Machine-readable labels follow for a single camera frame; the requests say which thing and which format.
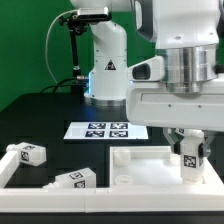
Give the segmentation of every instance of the metal cylinder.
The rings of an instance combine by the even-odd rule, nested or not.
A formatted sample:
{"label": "metal cylinder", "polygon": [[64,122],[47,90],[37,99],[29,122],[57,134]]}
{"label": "metal cylinder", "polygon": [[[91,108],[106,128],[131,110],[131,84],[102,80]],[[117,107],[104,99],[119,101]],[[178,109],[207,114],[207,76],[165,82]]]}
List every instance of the metal cylinder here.
{"label": "metal cylinder", "polygon": [[208,45],[180,49],[158,49],[165,62],[165,77],[171,93],[196,93],[201,83],[216,78],[216,48]]}

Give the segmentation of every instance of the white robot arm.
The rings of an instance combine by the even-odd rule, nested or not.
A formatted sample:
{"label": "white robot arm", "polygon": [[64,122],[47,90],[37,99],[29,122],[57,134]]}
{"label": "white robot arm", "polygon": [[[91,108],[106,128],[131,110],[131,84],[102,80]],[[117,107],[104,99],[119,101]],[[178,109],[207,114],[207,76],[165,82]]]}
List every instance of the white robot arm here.
{"label": "white robot arm", "polygon": [[157,60],[129,69],[128,119],[224,131],[224,75],[215,72],[219,2],[135,0],[134,5],[139,33],[156,42]]}
{"label": "white robot arm", "polygon": [[[103,8],[131,11],[129,0],[71,0],[75,8]],[[118,24],[108,21],[91,25],[94,44],[94,68],[89,73],[85,101],[101,106],[125,104],[127,78],[127,35]]]}

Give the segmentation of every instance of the cable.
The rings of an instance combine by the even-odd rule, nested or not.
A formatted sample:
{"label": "cable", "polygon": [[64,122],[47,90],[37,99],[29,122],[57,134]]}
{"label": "cable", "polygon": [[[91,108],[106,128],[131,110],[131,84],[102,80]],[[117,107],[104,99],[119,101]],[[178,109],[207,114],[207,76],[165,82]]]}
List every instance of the cable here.
{"label": "cable", "polygon": [[71,87],[71,86],[79,86],[79,87],[86,87],[85,84],[69,84],[69,85],[54,85],[54,86],[48,86],[46,88],[44,88],[43,90],[40,91],[40,93],[43,93],[44,91],[48,90],[48,89],[52,89],[52,88],[55,88],[56,87],[56,90],[60,87]]}
{"label": "cable", "polygon": [[57,22],[57,20],[66,15],[66,14],[70,14],[70,13],[74,13],[76,10],[70,10],[70,11],[67,11],[67,12],[64,12],[64,13],[61,13],[59,16],[57,16],[54,21],[51,23],[49,29],[48,29],[48,32],[47,32],[47,37],[46,37],[46,43],[45,43],[45,62],[46,62],[46,66],[47,66],[47,69],[48,69],[48,72],[49,74],[51,75],[53,81],[55,82],[55,84],[57,85],[58,84],[58,81],[57,79],[55,78],[53,72],[51,71],[51,68],[50,68],[50,65],[49,65],[49,60],[48,60],[48,45],[49,45],[49,39],[50,39],[50,34],[51,34],[51,31],[52,31],[52,28],[54,26],[54,24]]}
{"label": "cable", "polygon": [[67,78],[67,79],[64,79],[64,80],[60,81],[60,82],[55,86],[55,88],[53,89],[52,93],[55,93],[55,92],[56,92],[56,90],[58,89],[58,86],[60,86],[60,85],[62,85],[62,84],[64,84],[64,83],[66,83],[66,82],[69,82],[69,81],[77,81],[77,78],[76,78],[76,77],[72,77],[72,78]]}
{"label": "cable", "polygon": [[223,9],[222,0],[219,0],[219,10],[220,10],[220,13],[221,13],[221,18],[224,21],[224,9]]}

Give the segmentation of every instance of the warning label sticker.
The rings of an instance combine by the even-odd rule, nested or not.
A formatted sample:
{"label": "warning label sticker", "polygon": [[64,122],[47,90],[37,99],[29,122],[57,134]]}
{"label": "warning label sticker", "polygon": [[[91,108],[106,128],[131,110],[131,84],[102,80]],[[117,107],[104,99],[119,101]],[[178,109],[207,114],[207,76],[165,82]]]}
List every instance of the warning label sticker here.
{"label": "warning label sticker", "polygon": [[113,63],[112,60],[109,61],[109,63],[107,64],[107,67],[105,68],[105,70],[116,70],[116,67]]}

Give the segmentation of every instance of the green wall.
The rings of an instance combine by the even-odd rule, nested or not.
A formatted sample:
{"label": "green wall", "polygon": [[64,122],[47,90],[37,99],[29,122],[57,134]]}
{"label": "green wall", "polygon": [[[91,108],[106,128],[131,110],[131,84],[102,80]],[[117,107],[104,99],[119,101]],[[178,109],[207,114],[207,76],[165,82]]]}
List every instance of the green wall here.
{"label": "green wall", "polygon": [[[45,66],[46,34],[53,19],[70,9],[69,0],[0,1],[0,111],[18,96],[37,93],[54,84]],[[153,44],[141,37],[138,49],[131,13],[114,13],[113,21],[128,32],[128,66],[154,55]],[[91,32],[78,38],[78,49],[81,69],[86,75],[93,67]],[[53,29],[49,59],[57,80],[71,77],[70,40],[65,26],[56,25]]]}

